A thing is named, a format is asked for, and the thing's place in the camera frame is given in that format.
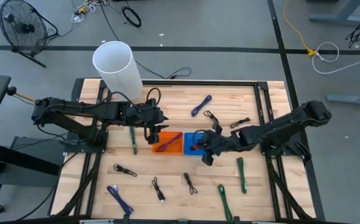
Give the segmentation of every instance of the orange container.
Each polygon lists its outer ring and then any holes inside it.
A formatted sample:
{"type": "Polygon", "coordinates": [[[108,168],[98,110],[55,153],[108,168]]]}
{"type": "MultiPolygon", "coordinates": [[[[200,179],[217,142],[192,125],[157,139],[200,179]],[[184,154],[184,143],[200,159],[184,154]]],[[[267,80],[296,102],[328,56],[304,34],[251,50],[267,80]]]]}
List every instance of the orange container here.
{"type": "Polygon", "coordinates": [[[162,152],[157,152],[157,148],[167,143],[176,137],[180,132],[178,131],[163,131],[160,132],[159,135],[159,143],[153,144],[153,153],[155,154],[182,154],[183,150],[183,137],[182,135],[179,139],[172,142],[170,145],[166,147],[166,149],[162,152]]]}

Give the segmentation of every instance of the black fan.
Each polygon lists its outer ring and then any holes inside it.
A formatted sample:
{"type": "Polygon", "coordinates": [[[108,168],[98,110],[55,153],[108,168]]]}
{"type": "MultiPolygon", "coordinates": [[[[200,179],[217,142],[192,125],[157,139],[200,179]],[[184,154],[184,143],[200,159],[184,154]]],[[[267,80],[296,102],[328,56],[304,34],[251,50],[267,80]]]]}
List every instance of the black fan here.
{"type": "Polygon", "coordinates": [[[45,67],[33,56],[47,48],[48,40],[58,36],[58,30],[37,10],[23,0],[6,0],[0,7],[0,28],[12,51],[45,67]],[[44,21],[55,29],[48,35],[44,21]]]}

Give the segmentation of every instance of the wooden tabletop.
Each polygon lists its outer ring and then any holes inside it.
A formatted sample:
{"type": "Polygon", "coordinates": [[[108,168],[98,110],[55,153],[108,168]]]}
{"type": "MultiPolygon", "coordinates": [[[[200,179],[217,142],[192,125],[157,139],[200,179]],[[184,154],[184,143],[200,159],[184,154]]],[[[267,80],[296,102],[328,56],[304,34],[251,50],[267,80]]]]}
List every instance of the wooden tabletop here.
{"type": "MultiPolygon", "coordinates": [[[[86,79],[80,101],[95,103],[99,84],[99,79],[86,79]]],[[[290,105],[285,84],[268,82],[268,86],[274,117],[289,113],[290,105]]],[[[210,110],[218,118],[224,129],[223,135],[229,135],[230,123],[246,117],[250,117],[251,122],[243,126],[259,125],[252,87],[220,85],[156,87],[162,92],[158,106],[169,118],[165,121],[165,124],[169,125],[165,131],[193,132],[197,129],[211,129],[212,121],[202,114],[204,110],[210,110]],[[212,95],[213,100],[196,117],[191,117],[190,111],[209,94],[212,95]]],[[[144,85],[137,102],[144,102],[151,88],[152,86],[144,85]]],[[[92,122],[90,118],[75,119],[82,124],[92,122]]],[[[93,203],[93,218],[123,217],[124,212],[118,202],[107,192],[108,185],[116,184],[122,199],[135,210],[130,216],[132,219],[225,220],[217,189],[217,185],[223,184],[233,216],[239,216],[245,221],[275,219],[265,158],[261,155],[258,146],[249,152],[222,153],[220,157],[215,158],[213,166],[209,167],[201,161],[201,156],[153,154],[140,128],[136,128],[138,154],[133,155],[129,128],[110,126],[108,129],[108,147],[102,155],[93,203]],[[247,194],[241,192],[239,171],[235,161],[238,157],[244,158],[247,194]],[[113,164],[116,163],[136,172],[138,176],[132,177],[114,171],[113,164]],[[190,175],[198,194],[190,195],[189,187],[183,177],[184,172],[190,175]],[[154,177],[158,178],[158,184],[166,197],[164,203],[158,200],[151,185],[154,177]]],[[[60,211],[78,188],[84,157],[84,154],[76,155],[62,169],[51,214],[60,211]]],[[[315,211],[302,160],[296,156],[283,156],[283,165],[290,192],[306,213],[314,217],[315,211]]],[[[87,192],[88,190],[83,197],[82,213],[85,213],[86,209],[87,192]]],[[[284,217],[283,197],[278,188],[277,192],[284,217]]]]}

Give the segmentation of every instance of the concrete floor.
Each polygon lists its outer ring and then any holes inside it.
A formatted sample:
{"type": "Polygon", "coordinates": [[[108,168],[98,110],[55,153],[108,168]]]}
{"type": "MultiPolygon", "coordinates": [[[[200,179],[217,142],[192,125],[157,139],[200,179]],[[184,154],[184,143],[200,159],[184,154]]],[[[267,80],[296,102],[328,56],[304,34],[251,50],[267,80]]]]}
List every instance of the concrete floor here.
{"type": "MultiPolygon", "coordinates": [[[[28,2],[50,19],[60,34],[70,29],[70,0],[28,2]]],[[[285,48],[302,49],[297,34],[287,27],[282,17],[284,2],[274,0],[285,48]]],[[[344,38],[354,28],[317,24],[308,19],[309,13],[336,14],[346,3],[290,0],[287,15],[310,48],[329,41],[346,50],[348,41],[344,38]]],[[[109,7],[105,12],[119,38],[130,46],[278,48],[266,1],[145,0],[130,1],[129,4],[143,20],[140,29],[124,24],[125,19],[109,7]]],[[[116,2],[114,5],[120,9],[124,3],[116,2]]],[[[355,16],[360,16],[360,7],[355,16]]],[[[96,47],[103,40],[114,39],[101,9],[97,8],[96,12],[87,14],[83,22],[75,24],[68,36],[54,40],[52,45],[96,47]]],[[[7,45],[1,30],[0,45],[7,45]]],[[[358,45],[358,49],[353,47],[352,50],[360,50],[360,42],[358,45]]],[[[92,53],[92,50],[46,50],[36,56],[47,65],[47,68],[42,68],[20,55],[0,50],[0,75],[11,76],[11,85],[34,98],[54,96],[69,99],[76,78],[98,75],[92,65],[92,53]]],[[[191,67],[190,79],[285,81],[280,54],[155,51],[134,52],[134,55],[143,65],[162,75],[169,75],[180,67],[191,67]]],[[[287,57],[299,102],[324,101],[333,114],[328,125],[306,130],[325,217],[327,221],[360,223],[360,106],[325,101],[325,96],[330,93],[360,95],[360,64],[333,75],[320,75],[312,69],[307,55],[287,57]]],[[[360,55],[341,55],[337,63],[317,62],[317,67],[333,70],[359,60],[360,55]]],[[[140,73],[142,78],[156,78],[142,68],[140,73]]],[[[14,136],[45,138],[32,125],[31,113],[30,106],[6,97],[0,107],[0,144],[10,144],[14,136]]],[[[55,127],[47,130],[63,132],[55,127]]],[[[7,212],[0,214],[0,221],[23,216],[49,191],[47,188],[4,187],[0,204],[7,208],[7,212]]],[[[45,217],[48,207],[49,201],[31,217],[45,217]]]]}

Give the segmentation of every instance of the blue container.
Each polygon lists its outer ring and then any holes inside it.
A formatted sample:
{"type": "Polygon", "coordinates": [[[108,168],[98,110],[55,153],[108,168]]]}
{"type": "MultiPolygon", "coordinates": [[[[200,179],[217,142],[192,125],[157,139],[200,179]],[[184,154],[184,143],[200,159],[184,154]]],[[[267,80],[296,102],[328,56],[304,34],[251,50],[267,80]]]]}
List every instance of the blue container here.
{"type": "MultiPolygon", "coordinates": [[[[205,154],[205,150],[202,149],[196,149],[191,150],[191,146],[193,144],[192,142],[192,136],[194,133],[184,133],[184,155],[188,156],[203,156],[205,154]]],[[[194,141],[197,142],[198,140],[202,139],[203,133],[196,133],[194,137],[194,141]]]]}

